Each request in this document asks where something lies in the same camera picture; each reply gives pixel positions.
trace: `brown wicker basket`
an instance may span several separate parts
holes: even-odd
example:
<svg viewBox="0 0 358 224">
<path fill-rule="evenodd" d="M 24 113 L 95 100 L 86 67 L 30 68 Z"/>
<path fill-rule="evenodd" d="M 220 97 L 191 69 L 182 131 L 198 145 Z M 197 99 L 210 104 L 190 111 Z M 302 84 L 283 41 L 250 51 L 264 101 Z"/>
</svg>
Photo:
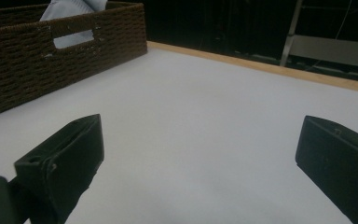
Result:
<svg viewBox="0 0 358 224">
<path fill-rule="evenodd" d="M 0 9 L 0 112 L 147 52 L 143 4 L 39 21 L 47 6 Z M 86 30 L 93 40 L 55 48 L 54 38 Z"/>
</svg>

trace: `white tabletop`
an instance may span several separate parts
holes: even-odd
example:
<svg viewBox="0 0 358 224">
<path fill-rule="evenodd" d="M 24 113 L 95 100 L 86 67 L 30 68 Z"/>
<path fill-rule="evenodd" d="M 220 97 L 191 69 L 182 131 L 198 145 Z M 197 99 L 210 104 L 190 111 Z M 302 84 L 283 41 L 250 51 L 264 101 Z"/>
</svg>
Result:
<svg viewBox="0 0 358 224">
<path fill-rule="evenodd" d="M 358 132 L 358 91 L 150 48 L 0 114 L 0 175 L 96 113 L 105 160 L 67 223 L 350 223 L 295 154 L 306 115 Z"/>
</svg>

